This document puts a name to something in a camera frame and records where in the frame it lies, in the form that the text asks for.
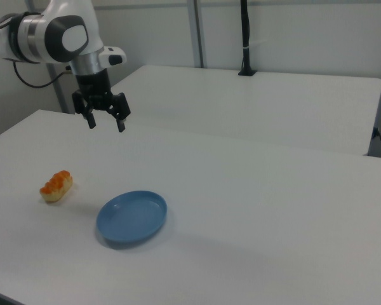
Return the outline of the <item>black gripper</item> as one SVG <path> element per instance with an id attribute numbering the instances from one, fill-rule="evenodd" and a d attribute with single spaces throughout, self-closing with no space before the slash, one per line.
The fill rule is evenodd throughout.
<path id="1" fill-rule="evenodd" d="M 111 93 L 109 74 L 106 69 L 90 74 L 77 75 L 79 89 L 72 94 L 76 114 L 81 114 L 90 129 L 96 127 L 93 110 L 107 111 L 116 119 L 119 132 L 125 130 L 126 118 L 131 114 L 124 93 Z"/>

